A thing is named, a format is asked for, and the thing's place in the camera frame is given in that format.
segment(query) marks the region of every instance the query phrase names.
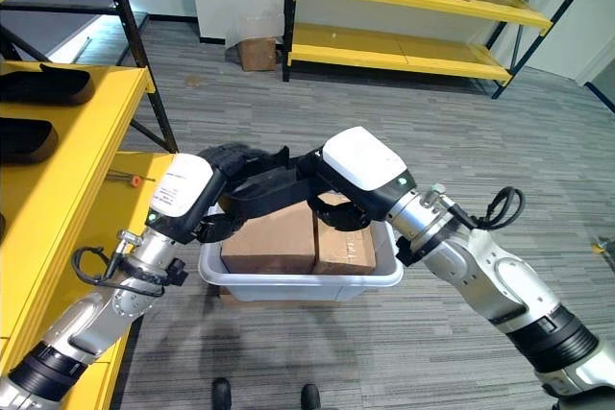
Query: brown cardboard box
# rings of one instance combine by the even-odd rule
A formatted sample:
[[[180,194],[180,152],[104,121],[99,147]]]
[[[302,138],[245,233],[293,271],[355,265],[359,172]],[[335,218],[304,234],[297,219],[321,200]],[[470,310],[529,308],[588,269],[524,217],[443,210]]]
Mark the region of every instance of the brown cardboard box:
[[[241,40],[239,56],[244,71],[273,71],[276,68],[276,40],[273,37]]]
[[[338,194],[320,196],[328,204],[347,202]],[[376,255],[369,228],[341,232],[316,219],[318,249],[313,274],[366,276],[376,267]]]
[[[231,273],[311,273],[316,256],[311,209],[302,202],[248,221],[222,243],[221,256]]]

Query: white plastic bin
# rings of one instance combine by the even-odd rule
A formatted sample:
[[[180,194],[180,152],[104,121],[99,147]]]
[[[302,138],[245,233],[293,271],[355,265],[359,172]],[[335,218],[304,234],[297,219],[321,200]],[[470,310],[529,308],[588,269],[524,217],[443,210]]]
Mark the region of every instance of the white plastic bin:
[[[395,257],[393,229],[387,223],[370,226],[376,268],[369,276],[231,274],[220,258],[220,243],[201,246],[199,274],[227,287],[240,301],[348,301],[368,288],[392,287],[404,276],[404,266]]]

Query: black cable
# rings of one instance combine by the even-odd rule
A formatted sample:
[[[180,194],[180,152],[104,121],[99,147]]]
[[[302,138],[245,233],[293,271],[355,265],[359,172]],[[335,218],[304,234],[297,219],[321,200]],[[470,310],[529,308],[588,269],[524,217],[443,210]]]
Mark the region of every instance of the black cable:
[[[88,285],[126,290],[128,292],[137,293],[138,295],[145,295],[146,297],[159,298],[164,295],[164,287],[161,287],[159,292],[148,292],[146,290],[139,290],[138,288],[129,287],[120,283],[109,282],[109,278],[112,276],[112,273],[108,276],[108,272],[105,272],[105,275],[100,277],[92,277],[84,273],[81,269],[81,258],[85,252],[90,252],[98,255],[98,257],[102,259],[108,267],[114,260],[117,259],[117,257],[120,256],[119,254],[114,253],[111,257],[111,260],[109,260],[107,256],[103,253],[103,250],[104,249],[102,247],[81,247],[72,254],[70,264],[73,268],[73,271],[75,271],[75,274],[82,282],[85,282]]]
[[[514,201],[515,196],[519,198],[519,204],[517,204],[517,209],[512,215],[510,215],[510,217],[507,220],[501,223],[503,218],[508,213],[508,210],[510,209],[510,206],[512,205]],[[502,205],[502,209],[495,217],[493,217],[492,215],[494,211],[496,210],[496,208],[501,202],[504,202]],[[506,226],[512,224],[513,221],[519,218],[519,215],[521,215],[525,206],[526,206],[526,198],[523,192],[521,192],[521,190],[517,189],[516,187],[507,186],[503,188],[496,195],[496,197],[493,199],[491,204],[489,204],[489,206],[487,207],[487,212],[483,217],[477,218],[476,216],[473,216],[472,219],[476,222],[478,229],[485,229],[485,230],[501,229],[501,228],[505,228]]]

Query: black metal frame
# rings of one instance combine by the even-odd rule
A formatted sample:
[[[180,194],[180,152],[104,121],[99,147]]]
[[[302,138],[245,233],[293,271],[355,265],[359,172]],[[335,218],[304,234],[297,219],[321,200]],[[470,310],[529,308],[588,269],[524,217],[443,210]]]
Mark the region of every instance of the black metal frame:
[[[295,29],[295,9],[296,0],[284,0],[284,36],[282,50],[282,79],[284,82],[290,80],[290,66],[288,65],[288,54],[292,50],[292,35]]]
[[[521,46],[521,39],[523,36],[524,27],[523,25],[518,25],[517,36],[515,37],[515,45],[512,52],[512,60],[510,64],[510,68],[507,69],[508,73],[511,75],[510,80],[506,83],[506,85],[501,85],[499,82],[494,81],[498,86],[498,89],[493,93],[491,98],[494,100],[499,98],[500,95],[504,92],[504,90],[510,85],[510,82],[515,78],[515,76],[519,73],[521,68],[528,62],[529,58],[536,51],[538,46],[542,43],[542,41],[549,35],[549,33],[553,30],[555,24],[561,16],[568,10],[568,7],[572,4],[574,0],[564,0],[561,4],[557,12],[551,18],[553,23],[552,27],[546,32],[543,36],[539,36],[529,47],[526,53],[517,60],[519,55],[519,48]],[[288,65],[288,54],[292,50],[292,39],[293,39],[293,31],[295,27],[295,10],[296,10],[296,1],[295,0],[284,0],[284,36],[283,36],[283,62],[282,62],[282,73],[283,73],[283,81],[288,82],[290,79],[290,66]],[[502,31],[506,27],[508,23],[505,21],[501,21],[498,26],[496,26],[494,32],[491,37],[487,40],[485,46],[488,49],[491,49],[495,42],[498,40],[498,37],[502,34]]]
[[[498,86],[498,89],[493,93],[493,95],[491,95],[492,99],[497,100],[500,97],[500,95],[502,95],[504,90],[506,90],[508,88],[508,86],[510,85],[510,82],[512,82],[512,80],[519,73],[519,71],[521,71],[523,66],[526,65],[526,63],[529,61],[529,59],[534,54],[536,49],[540,46],[542,41],[545,38],[547,38],[547,36],[551,33],[551,31],[555,27],[555,24],[557,24],[557,22],[562,17],[562,15],[568,10],[568,8],[573,3],[573,1],[574,0],[564,0],[561,3],[561,5],[557,9],[557,11],[551,17],[551,21],[552,21],[553,25],[551,26],[549,31],[547,31],[543,36],[538,36],[534,40],[534,42],[531,43],[531,45],[529,46],[529,48],[526,51],[526,53],[524,53],[524,55],[521,58],[519,58],[519,60],[517,60],[517,56],[519,54],[519,47],[521,45],[521,37],[523,35],[523,26],[522,25],[518,26],[517,36],[515,38],[515,45],[514,45],[514,48],[512,50],[512,59],[510,61],[510,68],[508,69],[508,73],[511,76],[510,80],[506,83],[506,85],[502,85],[502,84],[494,81],[495,84]],[[498,37],[500,37],[500,35],[502,34],[502,31],[504,30],[504,27],[506,26],[506,24],[507,23],[505,23],[505,22],[501,22],[501,23],[498,24],[498,26],[496,27],[495,31],[493,32],[493,34],[489,38],[489,40],[487,40],[487,43],[486,43],[486,47],[487,48],[491,49],[493,47],[495,42],[498,40]]]
[[[162,99],[158,91],[158,86],[154,80],[154,73],[147,59],[147,53],[143,46],[143,41],[139,33],[139,28],[136,25],[135,16],[128,0],[113,0],[112,6],[90,6],[90,5],[58,5],[58,4],[38,4],[38,3],[14,3],[4,2],[0,4],[0,10],[4,11],[19,11],[19,12],[59,12],[59,13],[87,13],[87,14],[113,14],[119,16],[122,27],[124,28],[124,34],[128,39],[130,50],[135,58],[135,63],[138,67],[146,67],[149,71],[150,78],[154,87],[154,92],[149,93],[148,97],[156,120],[162,132],[164,139],[160,138],[155,133],[144,127],[138,121],[133,119],[131,126],[152,141],[157,143],[163,149],[170,153],[179,152],[173,130],[169,124],[169,120],[162,104]],[[28,55],[32,56],[35,60],[49,61],[47,57],[41,54],[34,47],[29,45],[26,41],[0,26],[0,53],[7,60],[21,60],[19,54],[14,48],[14,45],[22,49]]]

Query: black shoe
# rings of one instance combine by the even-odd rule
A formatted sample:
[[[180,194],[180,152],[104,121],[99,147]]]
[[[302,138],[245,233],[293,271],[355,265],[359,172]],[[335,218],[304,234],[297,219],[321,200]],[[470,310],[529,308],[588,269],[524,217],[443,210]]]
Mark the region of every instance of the black shoe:
[[[301,390],[301,410],[318,410],[320,394],[315,384],[307,384]]]
[[[227,378],[211,383],[211,410],[231,410],[231,383]]]

